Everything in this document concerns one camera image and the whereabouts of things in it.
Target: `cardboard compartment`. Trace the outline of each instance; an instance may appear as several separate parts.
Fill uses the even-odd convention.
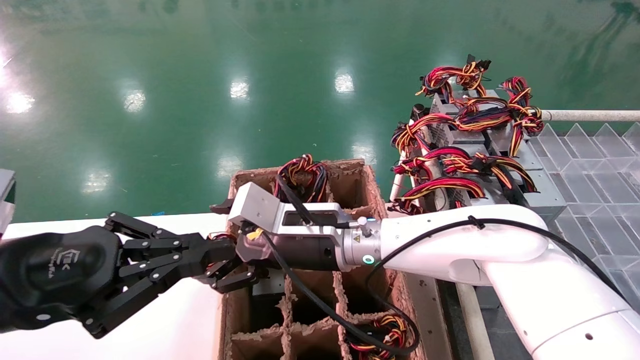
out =
[[[280,360],[283,355],[282,335],[279,332],[238,334],[231,338],[230,360]]]
[[[291,355],[297,360],[342,360],[338,325],[323,322],[291,332]]]
[[[274,325],[282,326],[284,315],[278,305],[283,299],[284,294],[252,296],[249,302],[249,332],[268,329]]]
[[[333,201],[343,209],[356,209],[369,204],[366,175],[359,162],[352,162],[330,170],[329,186]]]
[[[313,291],[325,304],[335,309],[338,299],[333,289],[333,273],[304,270],[294,271],[304,285]],[[327,317],[327,314],[304,295],[295,284],[292,286],[292,294],[295,296],[295,299],[291,299],[292,320],[294,323],[311,325]]]
[[[338,202],[354,219],[386,217],[387,211],[371,167],[364,165],[363,160],[325,163],[329,172],[327,201]],[[278,169],[238,172],[231,180],[229,197],[235,197],[237,189],[250,181],[273,192]],[[237,229],[229,226],[227,231],[233,233]],[[370,322],[386,311],[364,286],[371,267],[359,267],[346,273],[295,271],[307,287],[351,322]],[[284,285],[285,296],[280,298],[280,302],[277,302],[277,296],[253,299],[247,290],[225,295],[218,359],[351,359],[349,345],[345,342],[345,329],[302,294],[290,278],[285,278]],[[380,271],[372,285],[376,293],[415,318],[403,274],[392,270]],[[424,350],[419,347],[407,359],[426,360]]]
[[[367,290],[364,284],[366,277],[371,273],[372,267],[360,266],[350,272],[342,273],[342,288],[347,298],[347,310],[351,314],[370,314],[386,311]],[[390,282],[385,271],[377,272],[371,279],[374,291],[388,300],[391,294]]]
[[[282,326],[284,322],[282,309],[278,306],[282,294],[253,297],[250,289],[241,289],[226,296],[227,326],[231,334],[257,332]]]

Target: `white robotic arm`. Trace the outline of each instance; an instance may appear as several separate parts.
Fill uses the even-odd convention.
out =
[[[337,204],[304,206],[311,213],[334,215],[337,222],[347,218]],[[534,359],[640,359],[640,315],[615,291],[542,235],[481,224],[482,219],[503,219],[546,230],[529,209],[474,206],[381,222],[361,218],[344,227],[336,226],[344,222],[289,225],[291,219],[285,219],[298,210],[249,183],[238,190],[229,220],[254,224],[282,245],[288,238],[298,243],[329,238],[335,245],[335,266],[343,271],[382,261],[385,268],[493,286]],[[426,232],[470,216],[480,222],[436,233],[393,254]]]
[[[381,222],[381,256],[445,224],[502,218],[546,229],[515,205],[460,208]],[[534,359],[639,359],[640,316],[548,239],[516,227],[459,227],[410,247],[385,267],[493,286]]]

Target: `robotic arm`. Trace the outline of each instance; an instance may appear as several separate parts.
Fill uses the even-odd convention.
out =
[[[336,264],[342,271],[378,263],[412,239],[469,216],[480,222],[494,218],[547,228],[533,211],[505,204],[381,222],[361,218],[344,230],[288,226],[286,217],[295,214],[293,206],[271,199],[257,185],[240,187],[236,199],[229,214],[231,222],[255,224],[274,236],[331,238]],[[306,204],[318,215],[333,206],[336,204]],[[535,359],[636,359],[640,354],[640,315],[549,239],[532,231],[491,223],[457,227],[400,252],[385,268],[493,286]]]
[[[39,234],[0,245],[0,332],[76,319],[101,338],[179,279],[197,277],[225,293],[251,286],[277,267],[268,234],[292,268],[348,271],[385,267],[448,281],[493,286],[535,359],[632,359],[640,354],[640,316],[548,239],[487,223],[418,235],[469,216],[524,222],[540,217],[515,205],[478,206],[412,217],[352,221],[338,204],[305,204],[330,225],[305,225],[292,204],[243,185],[228,219],[236,241],[176,235],[119,213],[104,227]],[[115,233],[132,238],[121,244]],[[244,272],[233,272],[241,266]]]

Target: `green floor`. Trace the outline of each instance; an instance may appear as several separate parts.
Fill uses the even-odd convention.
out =
[[[640,109],[640,16],[605,1],[0,1],[0,167],[16,222],[207,211],[229,175],[365,157],[418,77],[490,58],[542,108]]]

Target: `black cable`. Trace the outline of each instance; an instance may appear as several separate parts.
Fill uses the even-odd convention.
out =
[[[287,274],[287,276],[291,278],[291,281],[298,287],[298,289],[300,289],[309,299],[311,299],[311,301],[313,301],[318,307],[320,307],[322,311],[324,311],[327,315],[329,315],[330,318],[334,319],[338,324],[342,325],[353,336],[363,341],[364,343],[371,344],[377,348],[386,350],[395,355],[407,356],[411,354],[418,347],[418,344],[420,343],[420,332],[418,330],[418,327],[413,322],[413,320],[409,318],[407,314],[402,312],[402,310],[398,309],[393,304],[389,304],[385,299],[377,296],[376,294],[378,300],[382,302],[382,304],[388,306],[389,308],[397,312],[398,315],[406,321],[409,327],[411,327],[411,331],[413,332],[413,343],[410,346],[401,347],[401,348],[392,347],[370,335],[367,335],[364,331],[360,330],[357,326],[353,325],[352,323],[348,322],[343,317],[338,315],[338,313],[336,313],[335,310],[333,310],[329,305],[325,304],[324,301],[322,301],[313,291],[311,291],[302,282],[302,280],[300,280],[300,278],[296,275],[296,273],[293,272],[291,267],[287,265],[287,262],[282,258],[282,256],[276,249],[276,245],[273,243],[273,240],[271,240],[271,237],[269,236],[269,234],[263,232],[262,235],[264,236],[265,240],[267,240],[269,247],[271,247],[273,257],[276,259],[280,267],[282,267],[282,270],[285,272],[285,274]]]
[[[336,229],[349,229],[348,222],[325,224],[318,221],[318,219],[316,219],[313,215],[311,215],[311,212],[302,203],[302,200],[300,200],[298,196],[293,192],[293,190],[289,188],[289,186],[287,185],[287,182],[285,181],[285,179],[282,178],[280,174],[276,175],[276,181],[278,181],[278,185],[280,185],[280,188],[284,192],[284,195],[287,197],[287,200],[289,200],[291,205],[293,205],[293,207],[296,209],[296,212],[298,213],[298,215],[306,225],[315,224],[318,226],[333,226]]]
[[[382,302],[384,304],[386,302],[386,300],[381,298],[378,294],[376,294],[373,291],[373,289],[371,288],[371,284],[370,284],[373,275],[376,273],[376,271],[378,271],[380,268],[382,268],[382,266],[384,264],[388,263],[391,259],[396,257],[402,251],[405,251],[406,249],[410,248],[411,246],[415,245],[416,243],[418,243],[418,242],[420,242],[420,241],[422,241],[422,240],[424,240],[426,238],[430,238],[435,234],[441,233],[441,232],[446,231],[446,230],[455,229],[457,227],[467,226],[467,225],[478,226],[479,229],[482,229],[485,224],[499,224],[499,225],[507,225],[507,226],[518,227],[518,228],[521,228],[521,229],[532,231],[532,232],[534,232],[536,234],[539,234],[539,235],[542,235],[542,236],[544,236],[546,238],[550,238],[551,240],[555,241],[559,245],[562,245],[562,246],[566,247],[567,249],[569,249],[569,251],[574,253],[583,263],[585,263],[591,269],[591,271],[593,271],[594,274],[596,274],[596,276],[602,282],[604,282],[608,287],[610,287],[611,290],[613,290],[616,294],[618,294],[618,296],[620,296],[625,302],[628,303],[628,301],[625,299],[625,297],[622,295],[622,293],[616,287],[616,285],[610,280],[610,278],[608,278],[608,276],[606,276],[604,274],[604,272],[602,272],[602,270],[600,268],[598,268],[594,264],[594,262],[587,257],[587,255],[585,255],[582,251],[580,251],[577,247],[573,246],[571,243],[569,243],[565,239],[561,238],[560,236],[558,236],[558,235],[556,235],[554,233],[551,233],[548,230],[540,229],[539,227],[535,227],[533,225],[525,224],[523,222],[517,222],[517,221],[514,221],[514,220],[506,220],[506,219],[498,219],[498,218],[476,219],[476,218],[470,217],[469,220],[463,220],[463,221],[458,221],[458,222],[453,222],[451,224],[443,225],[443,226],[437,227],[436,229],[427,231],[426,233],[423,233],[423,234],[420,234],[420,235],[416,236],[415,238],[413,238],[410,241],[406,242],[404,245],[402,245],[399,248],[397,248],[396,250],[392,251],[382,261],[380,261],[379,263],[377,263],[373,267],[373,270],[371,270],[371,273],[369,273],[369,275],[365,279],[365,285],[367,286],[367,289],[369,290],[371,295],[376,300],[378,300],[378,301],[380,301],[380,302]]]

